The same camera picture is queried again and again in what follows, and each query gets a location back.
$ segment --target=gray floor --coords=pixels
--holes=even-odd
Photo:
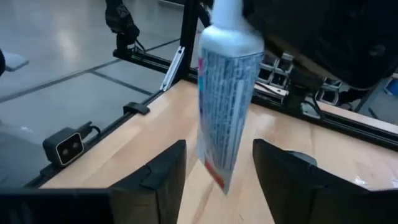
[[[145,48],[180,37],[181,9],[157,0],[124,3]],[[112,57],[116,38],[105,24],[104,12],[105,0],[0,1],[0,47],[30,60],[0,78],[1,187],[23,186],[39,174],[49,163],[42,141],[51,134],[87,121],[105,128],[122,115],[123,105],[141,102],[159,89],[164,74]],[[171,60],[177,47],[178,42],[151,53]],[[197,66],[196,53],[191,66]],[[66,78],[30,91],[60,77]],[[397,110],[384,110],[386,104],[398,109],[397,98],[391,96],[377,100],[373,109],[381,119],[396,123]]]

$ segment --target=wooden tabletop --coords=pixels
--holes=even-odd
[[[198,160],[196,85],[180,81],[44,188],[109,187],[179,139],[187,140],[187,176],[178,223],[273,223],[252,159],[252,141],[313,156],[322,169],[369,189],[398,185],[398,153],[278,112],[250,105],[229,194]],[[398,133],[394,125],[322,104],[324,110]]]

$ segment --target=white plastic piece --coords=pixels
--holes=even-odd
[[[185,47],[179,46],[177,52],[174,55],[172,63],[170,64],[169,69],[167,70],[166,76],[160,86],[160,90],[167,91],[174,81],[175,74],[181,64],[182,57],[184,56]]]

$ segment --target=plastic bottle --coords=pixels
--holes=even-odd
[[[263,40],[243,17],[243,0],[216,0],[200,37],[198,156],[227,194]]]

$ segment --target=bottle label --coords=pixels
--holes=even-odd
[[[198,156],[227,194],[262,54],[199,58]]]

